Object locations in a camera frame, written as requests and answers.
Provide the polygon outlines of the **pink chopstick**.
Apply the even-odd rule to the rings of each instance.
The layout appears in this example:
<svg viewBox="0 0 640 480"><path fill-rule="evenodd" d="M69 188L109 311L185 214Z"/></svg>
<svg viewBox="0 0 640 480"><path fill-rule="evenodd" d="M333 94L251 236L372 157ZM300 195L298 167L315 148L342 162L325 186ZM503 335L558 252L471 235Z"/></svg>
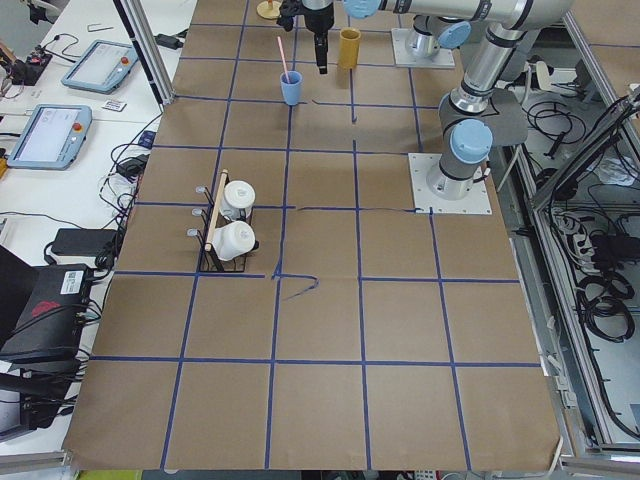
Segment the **pink chopstick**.
<svg viewBox="0 0 640 480"><path fill-rule="evenodd" d="M283 67L283 74L285 77L285 82L287 84L290 84L290 76L289 76L289 70L288 70L288 65L287 65L287 61L286 61L286 56L284 53L284 47L283 47L283 42L282 42L282 38L281 36L277 36L277 45L278 45L278 49L279 49L279 55L280 55L280 59L281 59L281 63L282 63L282 67Z"/></svg>

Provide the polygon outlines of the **light blue plastic cup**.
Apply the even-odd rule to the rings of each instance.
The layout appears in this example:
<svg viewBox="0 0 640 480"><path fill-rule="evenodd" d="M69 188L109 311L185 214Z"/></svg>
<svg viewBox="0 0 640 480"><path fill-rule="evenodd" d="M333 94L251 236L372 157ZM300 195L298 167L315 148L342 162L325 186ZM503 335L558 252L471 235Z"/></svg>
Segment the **light blue plastic cup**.
<svg viewBox="0 0 640 480"><path fill-rule="evenodd" d="M288 106L296 106L300 102L302 84L303 77L298 71L287 71L281 74L281 92Z"/></svg>

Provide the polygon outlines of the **bamboo cylinder holder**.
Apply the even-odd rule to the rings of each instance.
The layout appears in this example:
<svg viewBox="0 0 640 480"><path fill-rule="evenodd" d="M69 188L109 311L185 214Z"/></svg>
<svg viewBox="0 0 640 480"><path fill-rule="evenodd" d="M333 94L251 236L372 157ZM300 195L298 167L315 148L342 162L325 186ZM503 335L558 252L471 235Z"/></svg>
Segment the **bamboo cylinder holder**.
<svg viewBox="0 0 640 480"><path fill-rule="evenodd" d="M355 28L343 28L339 38L338 66L342 69L356 67L359 56L361 32Z"/></svg>

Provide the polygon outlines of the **round wooden coaster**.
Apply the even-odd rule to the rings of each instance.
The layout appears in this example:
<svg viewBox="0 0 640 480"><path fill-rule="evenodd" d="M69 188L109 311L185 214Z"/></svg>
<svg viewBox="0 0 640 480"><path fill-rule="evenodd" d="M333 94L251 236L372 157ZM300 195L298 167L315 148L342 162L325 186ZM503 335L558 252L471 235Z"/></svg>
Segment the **round wooden coaster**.
<svg viewBox="0 0 640 480"><path fill-rule="evenodd" d="M280 15L282 2L278 0L263 0L256 7L259 17L267 20L276 20Z"/></svg>

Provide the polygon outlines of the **small black adapter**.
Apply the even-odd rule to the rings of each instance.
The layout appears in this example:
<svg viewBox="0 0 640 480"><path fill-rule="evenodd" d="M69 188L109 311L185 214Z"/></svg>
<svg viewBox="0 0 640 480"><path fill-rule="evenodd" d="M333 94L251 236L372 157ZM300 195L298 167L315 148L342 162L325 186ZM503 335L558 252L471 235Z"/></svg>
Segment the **small black adapter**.
<svg viewBox="0 0 640 480"><path fill-rule="evenodd" d="M172 50L180 49L184 45L184 43L178 37L166 34L157 34L155 36L155 40L157 45Z"/></svg>

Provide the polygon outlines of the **white mug upper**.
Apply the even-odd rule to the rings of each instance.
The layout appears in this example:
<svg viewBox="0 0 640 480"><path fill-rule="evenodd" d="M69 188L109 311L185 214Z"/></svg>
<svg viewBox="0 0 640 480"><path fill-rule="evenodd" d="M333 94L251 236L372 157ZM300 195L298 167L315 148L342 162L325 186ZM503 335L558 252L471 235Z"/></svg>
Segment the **white mug upper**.
<svg viewBox="0 0 640 480"><path fill-rule="evenodd" d="M251 184L243 180L230 181L223 190L220 213L229 220L244 221L251 215L255 198Z"/></svg>

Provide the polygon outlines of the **white mug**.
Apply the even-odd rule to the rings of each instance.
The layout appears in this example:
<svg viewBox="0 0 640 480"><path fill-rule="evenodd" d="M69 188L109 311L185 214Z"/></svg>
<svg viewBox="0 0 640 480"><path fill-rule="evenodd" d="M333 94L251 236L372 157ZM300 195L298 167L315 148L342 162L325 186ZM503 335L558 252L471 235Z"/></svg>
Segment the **white mug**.
<svg viewBox="0 0 640 480"><path fill-rule="evenodd" d="M220 213L229 220L244 221L251 215L255 198L251 184L243 180L230 181L223 190Z"/></svg>
<svg viewBox="0 0 640 480"><path fill-rule="evenodd" d="M256 247L253 228L244 221L233 221L215 229L213 248L221 261L230 261Z"/></svg>

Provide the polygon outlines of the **upper teach pendant tablet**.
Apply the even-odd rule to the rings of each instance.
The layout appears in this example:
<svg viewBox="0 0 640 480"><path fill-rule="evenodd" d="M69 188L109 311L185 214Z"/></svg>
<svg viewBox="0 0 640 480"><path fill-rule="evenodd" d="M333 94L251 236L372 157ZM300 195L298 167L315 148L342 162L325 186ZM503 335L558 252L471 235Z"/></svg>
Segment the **upper teach pendant tablet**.
<svg viewBox="0 0 640 480"><path fill-rule="evenodd" d="M69 88L107 94L114 91L138 61L132 45L95 40L61 79Z"/></svg>

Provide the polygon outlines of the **teach pendant tablet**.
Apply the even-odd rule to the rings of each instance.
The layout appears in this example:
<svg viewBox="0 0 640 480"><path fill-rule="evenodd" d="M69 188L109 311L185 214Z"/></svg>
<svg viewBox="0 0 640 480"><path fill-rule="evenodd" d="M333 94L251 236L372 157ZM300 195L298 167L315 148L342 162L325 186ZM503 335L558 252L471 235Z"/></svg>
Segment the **teach pendant tablet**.
<svg viewBox="0 0 640 480"><path fill-rule="evenodd" d="M107 94L114 91L138 61L132 45L95 40L61 79L69 88Z"/></svg>
<svg viewBox="0 0 640 480"><path fill-rule="evenodd" d="M86 105L39 104L9 155L10 168L64 170L76 159L93 119Z"/></svg>

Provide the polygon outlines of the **white mug lower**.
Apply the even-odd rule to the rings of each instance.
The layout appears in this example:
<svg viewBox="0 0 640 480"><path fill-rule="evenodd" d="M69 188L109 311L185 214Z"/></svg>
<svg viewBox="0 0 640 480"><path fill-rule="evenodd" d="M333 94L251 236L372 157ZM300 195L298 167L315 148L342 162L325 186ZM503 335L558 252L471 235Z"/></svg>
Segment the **white mug lower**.
<svg viewBox="0 0 640 480"><path fill-rule="evenodd" d="M256 247L253 228L244 221L233 221L215 229L213 248L221 261L230 261Z"/></svg>

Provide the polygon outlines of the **lower teach pendant tablet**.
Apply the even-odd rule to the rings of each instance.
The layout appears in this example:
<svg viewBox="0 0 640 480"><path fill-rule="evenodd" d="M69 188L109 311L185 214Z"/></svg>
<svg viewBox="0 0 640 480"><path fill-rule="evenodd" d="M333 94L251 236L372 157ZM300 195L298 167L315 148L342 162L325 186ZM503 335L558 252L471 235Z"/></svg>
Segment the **lower teach pendant tablet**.
<svg viewBox="0 0 640 480"><path fill-rule="evenodd" d="M9 155L10 168L64 170L76 159L93 119L86 105L39 104Z"/></svg>

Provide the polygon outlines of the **black power adapter brick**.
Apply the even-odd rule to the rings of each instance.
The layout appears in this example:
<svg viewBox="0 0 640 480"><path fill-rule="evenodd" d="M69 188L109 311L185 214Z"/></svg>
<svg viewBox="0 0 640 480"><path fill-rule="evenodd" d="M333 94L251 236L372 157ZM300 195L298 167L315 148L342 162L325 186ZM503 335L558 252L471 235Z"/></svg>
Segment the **black power adapter brick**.
<svg viewBox="0 0 640 480"><path fill-rule="evenodd" d="M97 256L112 247L113 229L59 229L51 246L56 256Z"/></svg>

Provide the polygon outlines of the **black computer box red logo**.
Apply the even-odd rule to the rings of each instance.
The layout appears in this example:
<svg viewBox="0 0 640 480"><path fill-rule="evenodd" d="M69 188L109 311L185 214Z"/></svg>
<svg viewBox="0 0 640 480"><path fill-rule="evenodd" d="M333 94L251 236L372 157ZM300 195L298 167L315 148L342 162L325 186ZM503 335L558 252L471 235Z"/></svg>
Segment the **black computer box red logo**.
<svg viewBox="0 0 640 480"><path fill-rule="evenodd" d="M84 354L80 338L93 281L86 264L35 267L2 248L1 360L12 370L43 369Z"/></svg>

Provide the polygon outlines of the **aluminium frame post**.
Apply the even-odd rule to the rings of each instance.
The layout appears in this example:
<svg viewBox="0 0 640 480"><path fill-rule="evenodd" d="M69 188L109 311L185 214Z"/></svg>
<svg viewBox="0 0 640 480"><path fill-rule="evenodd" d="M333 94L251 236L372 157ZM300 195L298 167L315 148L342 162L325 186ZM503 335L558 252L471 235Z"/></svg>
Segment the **aluminium frame post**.
<svg viewBox="0 0 640 480"><path fill-rule="evenodd" d="M155 37L139 0L113 0L116 11L138 55L151 91L159 105L174 100L174 89Z"/></svg>

